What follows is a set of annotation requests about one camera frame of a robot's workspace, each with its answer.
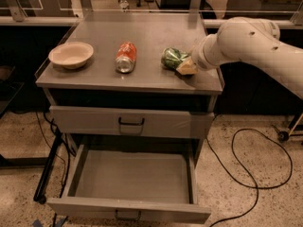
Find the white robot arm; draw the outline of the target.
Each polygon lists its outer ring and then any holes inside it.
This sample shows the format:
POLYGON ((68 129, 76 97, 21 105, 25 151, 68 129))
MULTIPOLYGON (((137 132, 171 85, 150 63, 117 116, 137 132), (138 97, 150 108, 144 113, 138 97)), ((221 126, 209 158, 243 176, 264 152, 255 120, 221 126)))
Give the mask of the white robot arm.
POLYGON ((215 34, 207 35, 193 47, 177 72, 193 75, 241 61, 303 98, 303 49, 281 42, 279 36, 279 27, 271 20, 228 19, 215 34))

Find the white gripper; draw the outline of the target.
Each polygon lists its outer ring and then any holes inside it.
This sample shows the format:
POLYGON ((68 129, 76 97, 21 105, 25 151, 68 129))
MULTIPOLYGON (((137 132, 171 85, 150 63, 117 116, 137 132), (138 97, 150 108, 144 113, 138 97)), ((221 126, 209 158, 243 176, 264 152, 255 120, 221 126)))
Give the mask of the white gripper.
POLYGON ((183 61, 176 68, 176 71, 183 76, 195 75, 198 72, 197 66, 202 70, 212 70, 219 68, 226 62, 227 57, 222 53, 217 43, 217 35, 210 34, 194 46, 191 58, 183 61))

